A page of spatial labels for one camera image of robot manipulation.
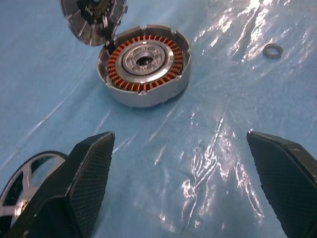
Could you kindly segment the silver motor housing copper windings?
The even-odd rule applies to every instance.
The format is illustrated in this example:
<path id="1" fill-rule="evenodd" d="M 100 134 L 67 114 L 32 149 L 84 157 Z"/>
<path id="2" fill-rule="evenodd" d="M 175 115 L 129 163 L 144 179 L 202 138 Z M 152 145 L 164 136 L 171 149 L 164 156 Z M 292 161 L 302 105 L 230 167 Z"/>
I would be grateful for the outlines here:
<path id="1" fill-rule="evenodd" d="M 190 44 L 168 26 L 138 26 L 102 47 L 97 71 L 107 93 L 118 102 L 134 108 L 153 107 L 188 86 Z"/>

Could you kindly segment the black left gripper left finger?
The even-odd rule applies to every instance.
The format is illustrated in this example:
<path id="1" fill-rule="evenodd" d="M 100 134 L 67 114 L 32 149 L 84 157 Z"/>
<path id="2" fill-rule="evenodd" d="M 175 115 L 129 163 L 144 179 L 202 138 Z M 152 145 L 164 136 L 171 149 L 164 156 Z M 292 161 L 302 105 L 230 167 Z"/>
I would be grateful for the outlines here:
<path id="1" fill-rule="evenodd" d="M 115 134 L 77 143 L 51 175 L 55 161 L 32 175 L 39 189 L 4 238 L 90 238 L 104 199 Z"/>

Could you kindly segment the dark metal fan disc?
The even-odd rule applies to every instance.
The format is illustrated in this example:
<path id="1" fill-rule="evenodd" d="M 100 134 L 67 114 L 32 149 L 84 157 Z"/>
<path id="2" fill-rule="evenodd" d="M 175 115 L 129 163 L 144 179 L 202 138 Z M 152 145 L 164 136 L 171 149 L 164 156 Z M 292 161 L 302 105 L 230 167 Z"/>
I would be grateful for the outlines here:
<path id="1" fill-rule="evenodd" d="M 95 47 L 114 42 L 127 12 L 127 0 L 59 0 L 68 27 L 82 43 Z"/>

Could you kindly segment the blue plastic table cover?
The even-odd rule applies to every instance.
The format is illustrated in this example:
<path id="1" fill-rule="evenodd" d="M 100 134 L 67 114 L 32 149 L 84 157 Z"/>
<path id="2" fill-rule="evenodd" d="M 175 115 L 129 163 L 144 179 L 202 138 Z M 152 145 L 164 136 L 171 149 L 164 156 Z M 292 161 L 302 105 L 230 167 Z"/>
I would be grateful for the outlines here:
<path id="1" fill-rule="evenodd" d="M 118 32 L 162 24 L 191 46 L 188 87 L 149 109 L 107 93 L 58 0 L 0 0 L 0 193 L 33 155 L 113 131 L 93 238 L 286 238 L 246 134 L 317 158 L 317 0 L 127 5 Z"/>

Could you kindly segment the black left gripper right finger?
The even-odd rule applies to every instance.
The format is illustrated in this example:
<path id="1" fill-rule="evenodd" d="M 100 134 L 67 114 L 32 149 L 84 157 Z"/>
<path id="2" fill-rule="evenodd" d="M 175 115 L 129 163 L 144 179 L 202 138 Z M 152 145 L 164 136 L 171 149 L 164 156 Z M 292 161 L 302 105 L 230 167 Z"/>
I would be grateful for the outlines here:
<path id="1" fill-rule="evenodd" d="M 300 144 L 246 135 L 264 194 L 288 238 L 317 238 L 317 160 Z"/>

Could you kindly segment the spoked silver rotor wheel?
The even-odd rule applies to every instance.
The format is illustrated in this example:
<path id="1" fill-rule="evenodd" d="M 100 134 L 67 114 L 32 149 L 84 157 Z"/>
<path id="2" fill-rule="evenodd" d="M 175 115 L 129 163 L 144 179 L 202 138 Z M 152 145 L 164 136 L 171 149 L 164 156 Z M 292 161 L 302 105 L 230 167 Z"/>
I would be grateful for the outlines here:
<path id="1" fill-rule="evenodd" d="M 67 159 L 67 155 L 58 151 L 44 151 L 24 162 L 12 175 L 0 194 L 0 233 L 10 229 L 11 224 L 22 214 L 33 198 L 39 185 L 32 181 L 33 173 L 47 161 L 55 164 L 48 172 L 51 175 Z"/>

